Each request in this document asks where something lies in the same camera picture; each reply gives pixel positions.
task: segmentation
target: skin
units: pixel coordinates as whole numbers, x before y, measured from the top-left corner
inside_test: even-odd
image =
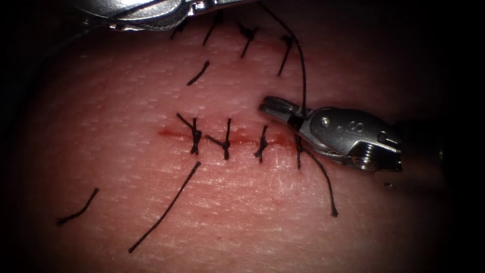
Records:
[[[354,108],[393,123],[439,114],[441,76],[419,26],[393,9],[297,5],[270,8],[298,36],[308,107]],[[5,192],[12,242],[25,263],[48,272],[427,271],[443,265],[453,219],[449,189],[434,162],[403,162],[403,173],[370,173],[317,156],[325,178],[284,125],[261,115],[265,96],[301,102],[292,48],[280,77],[284,34],[256,5],[225,12],[208,44],[213,14],[183,32],[99,31],[45,70],[19,121]],[[259,26],[247,41],[235,21]],[[186,83],[209,60],[196,83]],[[189,153],[197,118],[203,138]],[[204,138],[225,137],[230,158]],[[263,163],[253,153],[268,125]],[[174,207],[161,216],[191,168]],[[391,183],[396,189],[383,186]],[[87,211],[61,228],[56,219]]]

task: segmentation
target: silver metal instrument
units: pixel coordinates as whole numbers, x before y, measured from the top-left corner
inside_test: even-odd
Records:
[[[66,0],[85,25],[116,30],[169,30],[185,18],[252,0]]]
[[[369,171],[402,171],[402,141],[392,126],[364,111],[303,109],[285,99],[265,97],[259,110],[287,124],[317,153],[341,165]]]

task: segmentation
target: red incision line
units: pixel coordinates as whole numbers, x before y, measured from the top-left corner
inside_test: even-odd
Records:
[[[182,133],[174,133],[170,130],[160,130],[157,134],[161,137],[172,137],[172,138],[183,138],[183,139],[191,139],[192,136],[190,134],[182,134]],[[272,140],[268,141],[268,145],[280,145],[280,146],[287,146],[292,147],[294,144],[291,140],[288,139],[287,136],[283,134],[277,134],[271,138]],[[202,141],[210,141],[208,139],[202,138]],[[243,145],[243,144],[253,144],[259,146],[258,141],[254,141],[253,138],[249,138],[246,136],[233,136],[231,137],[231,145]]]

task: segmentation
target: dark background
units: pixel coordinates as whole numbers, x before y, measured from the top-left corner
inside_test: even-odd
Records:
[[[468,169],[459,167],[460,162],[464,161],[464,155],[459,157],[458,150],[462,152],[463,146],[458,142],[460,138],[456,138],[457,134],[453,133],[458,131],[455,126],[462,123],[458,113],[464,105],[460,105],[458,101],[470,100],[470,93],[466,91],[465,86],[470,82],[471,73],[468,71],[473,68],[467,64],[470,59],[466,56],[471,56],[471,40],[479,35],[479,32],[473,31],[473,27],[477,26],[468,23],[467,18],[472,17],[470,11],[474,8],[456,3],[446,5],[419,2],[388,3],[388,1],[328,2],[372,7],[392,5],[402,11],[403,18],[406,18],[403,24],[418,25],[419,38],[431,49],[430,52],[433,53],[446,86],[442,95],[448,103],[441,117],[440,124],[443,128],[437,131],[437,135],[445,140],[444,173],[454,192],[456,212],[461,216],[454,223],[454,237],[448,242],[448,249],[444,250],[443,267],[435,270],[430,268],[430,271],[483,271],[481,270],[484,268],[484,262],[481,260],[483,240],[481,224],[479,224],[482,216],[479,208],[483,206],[478,204],[479,199],[473,194],[473,192],[479,192],[478,188],[470,190],[469,185],[475,187],[475,179],[468,176]],[[28,100],[29,94],[35,91],[43,64],[55,58],[53,55],[44,59],[45,54],[53,46],[83,29],[63,20],[62,17],[62,3],[56,0],[17,1],[4,7],[0,19],[3,27],[1,45],[4,67],[0,73],[0,137],[2,138],[0,152],[3,155],[0,164],[2,167],[8,166],[8,152],[12,141],[15,140],[15,125],[23,113],[22,105]],[[382,18],[382,24],[386,24],[385,18]],[[425,138],[419,131],[415,131],[414,135]],[[460,177],[457,175],[458,170],[462,174]],[[0,181],[1,186],[4,180],[0,178]],[[1,192],[0,198],[9,194]],[[7,213],[9,208],[6,206],[0,211]],[[22,249],[16,248],[15,242],[8,240],[9,234],[3,232],[8,225],[8,222],[1,222],[1,234],[7,238],[1,250],[2,264],[8,268],[7,271],[15,271],[17,265],[25,265],[29,259],[21,255]]]

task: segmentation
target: screw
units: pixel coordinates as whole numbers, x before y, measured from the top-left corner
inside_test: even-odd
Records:
[[[322,117],[322,119],[320,119],[320,124],[322,124],[323,127],[327,128],[330,126],[330,119],[328,117]]]

